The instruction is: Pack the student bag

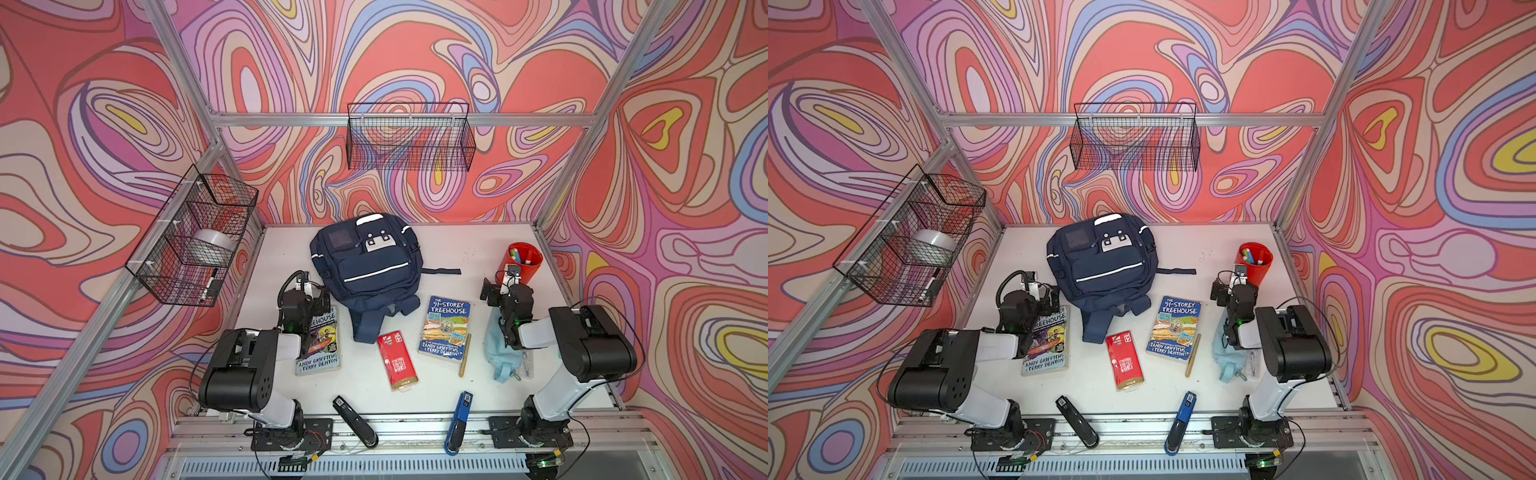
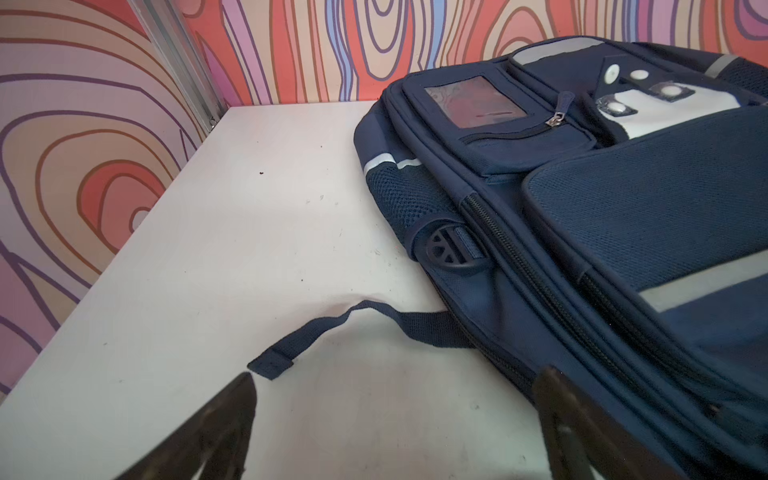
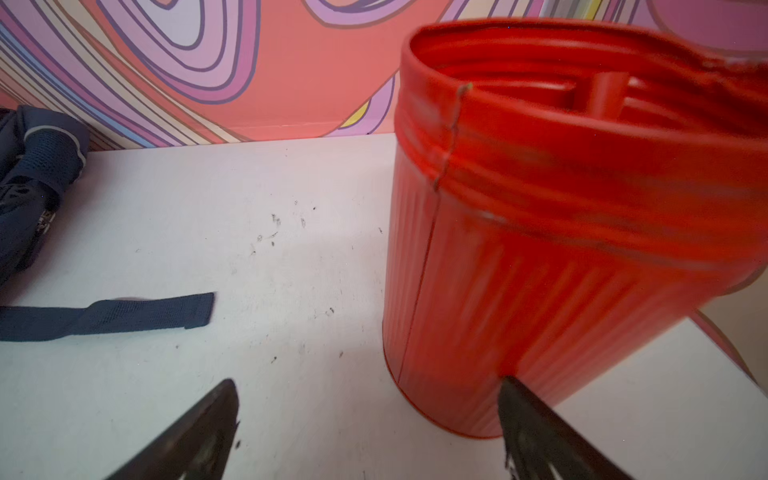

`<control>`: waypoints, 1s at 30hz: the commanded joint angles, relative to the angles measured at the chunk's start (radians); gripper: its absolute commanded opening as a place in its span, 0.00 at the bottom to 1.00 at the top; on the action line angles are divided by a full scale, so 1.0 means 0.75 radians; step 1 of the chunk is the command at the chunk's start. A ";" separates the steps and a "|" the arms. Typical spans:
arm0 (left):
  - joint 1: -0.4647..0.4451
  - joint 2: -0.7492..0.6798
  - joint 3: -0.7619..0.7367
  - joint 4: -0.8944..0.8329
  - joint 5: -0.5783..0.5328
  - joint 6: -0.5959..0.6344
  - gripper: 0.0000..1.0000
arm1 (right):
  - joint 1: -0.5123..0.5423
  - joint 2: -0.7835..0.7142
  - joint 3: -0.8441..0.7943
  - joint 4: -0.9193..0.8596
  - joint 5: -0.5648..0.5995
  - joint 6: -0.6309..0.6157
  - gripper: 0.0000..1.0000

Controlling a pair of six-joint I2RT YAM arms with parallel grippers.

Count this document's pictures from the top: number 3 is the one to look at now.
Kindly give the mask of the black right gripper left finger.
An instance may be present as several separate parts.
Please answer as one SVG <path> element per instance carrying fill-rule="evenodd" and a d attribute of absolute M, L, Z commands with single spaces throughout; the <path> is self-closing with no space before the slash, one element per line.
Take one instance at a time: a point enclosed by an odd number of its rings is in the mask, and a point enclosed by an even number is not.
<path fill-rule="evenodd" d="M 225 379 L 195 403 L 112 479 L 220 479 L 237 427 L 239 397 Z"/>

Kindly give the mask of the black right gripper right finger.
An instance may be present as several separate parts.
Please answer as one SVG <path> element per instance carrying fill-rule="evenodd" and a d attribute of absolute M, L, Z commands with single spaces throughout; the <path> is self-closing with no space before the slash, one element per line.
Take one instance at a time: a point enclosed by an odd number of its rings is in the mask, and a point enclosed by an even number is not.
<path fill-rule="evenodd" d="M 512 479 L 628 479 L 518 379 L 498 394 L 505 468 Z"/>

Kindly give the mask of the navy blue student backpack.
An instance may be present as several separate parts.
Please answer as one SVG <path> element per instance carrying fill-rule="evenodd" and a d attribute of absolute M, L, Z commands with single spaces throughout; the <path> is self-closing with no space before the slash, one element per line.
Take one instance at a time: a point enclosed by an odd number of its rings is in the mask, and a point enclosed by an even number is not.
<path fill-rule="evenodd" d="M 1 111 L 1 279 L 36 260 L 63 196 L 87 163 L 89 132 L 77 119 L 20 106 Z M 212 292 L 159 300 L 101 300 L 86 308 L 1 309 L 1 338 L 42 342 L 68 336 L 193 329 L 208 325 Z"/>

